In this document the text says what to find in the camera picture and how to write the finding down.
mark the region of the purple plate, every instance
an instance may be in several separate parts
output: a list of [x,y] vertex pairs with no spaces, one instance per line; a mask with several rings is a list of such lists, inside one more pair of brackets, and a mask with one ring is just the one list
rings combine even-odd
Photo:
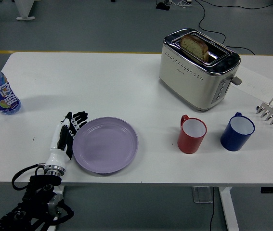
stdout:
[[127,166],[137,147],[137,135],[131,125],[113,117],[88,122],[77,131],[73,141],[77,162],[91,172],[102,174]]

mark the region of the toaster buttons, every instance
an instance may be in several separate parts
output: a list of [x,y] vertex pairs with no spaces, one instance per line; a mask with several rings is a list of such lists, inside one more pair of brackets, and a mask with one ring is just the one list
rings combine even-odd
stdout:
[[219,83],[219,85],[217,87],[217,91],[214,94],[212,103],[215,103],[216,101],[221,100],[222,98],[224,98],[224,96],[225,96],[225,94],[227,92],[228,86],[231,83],[231,80],[232,80],[232,78],[229,77],[229,78],[223,79]]

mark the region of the plate rim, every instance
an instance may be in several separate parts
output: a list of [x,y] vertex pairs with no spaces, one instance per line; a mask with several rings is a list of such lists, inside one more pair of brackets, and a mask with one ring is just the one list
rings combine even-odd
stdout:
[[135,139],[136,148],[135,148],[135,151],[134,151],[132,157],[131,157],[128,161],[123,162],[123,164],[121,164],[120,167],[118,167],[118,168],[116,168],[116,169],[113,169],[113,170],[111,170],[111,171],[97,171],[97,170],[95,170],[94,168],[89,167],[88,165],[84,166],[84,164],[81,164],[81,163],[78,161],[78,158],[80,158],[80,157],[78,157],[78,156],[81,156],[81,155],[80,155],[80,154],[79,154],[79,155],[75,155],[75,152],[74,152],[74,144],[75,144],[75,143],[74,143],[74,142],[73,142],[73,145],[72,145],[72,150],[73,150],[73,156],[75,157],[75,160],[76,160],[77,163],[78,163],[82,168],[84,168],[85,170],[88,170],[88,171],[93,172],[93,173],[98,173],[98,174],[110,174],[110,173],[114,173],[114,172],[120,171],[121,169],[125,168],[127,165],[129,165],[129,164],[132,162],[132,160],[133,160],[133,159],[135,158],[135,156],[136,156],[136,153],[137,153],[137,150],[138,150],[139,141],[138,141],[138,135],[137,135],[135,129],[131,126],[131,124],[129,124],[127,121],[125,121],[125,120],[123,120],[123,119],[120,119],[120,118],[117,118],[117,117],[110,117],[110,116],[100,117],[100,118],[96,118],[96,119],[93,119],[93,120],[89,121],[88,123],[86,123],[85,125],[83,125],[83,126],[76,132],[76,134],[75,134],[75,136],[74,136],[74,139],[76,138],[78,132],[81,131],[83,128],[87,127],[88,124],[90,124],[91,122],[94,122],[94,121],[96,121],[96,120],[103,120],[103,119],[114,119],[114,120],[117,120],[117,121],[119,120],[119,121],[121,121],[121,122],[123,122],[123,123],[125,123],[125,124],[128,125],[128,127],[130,128],[129,131],[133,131],[133,134],[135,135],[135,138],[136,138],[136,139]]

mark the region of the blue mug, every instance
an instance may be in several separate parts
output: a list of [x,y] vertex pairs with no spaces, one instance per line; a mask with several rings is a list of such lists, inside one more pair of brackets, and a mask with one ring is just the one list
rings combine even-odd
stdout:
[[255,131],[249,118],[237,112],[230,120],[221,136],[221,144],[229,151],[238,151]]

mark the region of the power cord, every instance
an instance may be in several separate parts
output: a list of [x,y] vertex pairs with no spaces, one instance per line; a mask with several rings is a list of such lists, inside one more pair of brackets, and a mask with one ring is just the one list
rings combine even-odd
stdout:
[[213,30],[205,30],[204,28],[202,28],[202,27],[200,26],[200,24],[202,23],[202,21],[205,19],[206,10],[205,10],[205,8],[203,7],[202,4],[200,4],[197,0],[195,0],[195,1],[203,8],[203,11],[204,11],[204,16],[203,16],[202,20],[200,20],[200,22],[198,23],[198,27],[199,27],[200,29],[202,29],[203,31],[207,31],[207,32],[212,32],[212,33],[216,33],[216,34],[223,35],[223,36],[224,36],[224,40],[223,40],[223,42],[222,42],[222,44],[223,44],[223,43],[225,42],[225,40],[226,40],[226,36],[225,36],[223,33],[218,32],[218,31],[213,31]]
[[213,220],[213,216],[214,216],[214,189],[215,187],[213,187],[213,195],[212,195],[212,216],[211,216],[211,220],[210,220],[210,231],[211,231],[211,226],[212,226],[212,220]]
[[[203,31],[207,31],[207,32],[211,32],[211,33],[216,33],[216,34],[223,35],[223,36],[224,36],[224,40],[223,40],[222,44],[224,44],[224,42],[225,42],[225,40],[226,40],[226,36],[225,36],[223,33],[218,32],[218,31],[205,30],[204,28],[202,28],[202,27],[200,26],[200,24],[202,23],[202,21],[205,19],[206,10],[205,10],[205,8],[203,7],[203,5],[202,5],[198,0],[195,0],[195,1],[203,8],[203,11],[204,11],[204,16],[203,16],[203,18],[200,20],[200,22],[198,23],[198,27],[199,27],[201,30],[203,30]],[[272,3],[272,4],[270,4],[270,5],[263,6],[263,7],[249,8],[249,7],[243,7],[243,6],[237,6],[237,5],[232,5],[232,6],[219,6],[219,5],[215,5],[215,4],[212,4],[212,3],[210,3],[210,2],[207,2],[207,1],[205,1],[205,0],[201,0],[201,1],[202,1],[202,2],[205,2],[205,3],[209,4],[209,5],[215,6],[215,7],[221,7],[221,8],[239,7],[239,8],[250,9],[250,10],[263,9],[263,8],[266,8],[266,7],[269,7],[269,6],[272,6],[272,5],[273,5],[273,3]],[[245,49],[245,50],[250,51],[253,55],[255,55],[255,53],[254,53],[253,51],[251,51],[250,49],[245,48],[245,47],[234,47],[234,46],[227,46],[227,47]]]
[[218,5],[214,5],[214,4],[210,3],[210,2],[207,2],[207,1],[205,1],[205,0],[201,0],[201,1],[203,1],[203,2],[205,2],[205,3],[208,3],[208,4],[211,5],[211,6],[216,6],[216,7],[223,7],[223,8],[226,8],[226,7],[239,7],[239,8],[250,9],[250,10],[262,9],[262,8],[266,8],[266,7],[269,7],[269,6],[272,6],[272,5],[273,5],[273,3],[272,3],[272,4],[268,5],[268,6],[250,8],[250,7],[237,6],[237,5],[234,5],[234,6],[218,6]]
[[181,6],[182,8],[186,8],[186,7],[188,7],[188,6],[189,6],[189,7],[192,6],[192,4],[188,3],[187,0],[181,0],[181,1],[179,1],[177,4],[174,3],[173,0],[170,0],[170,5]]

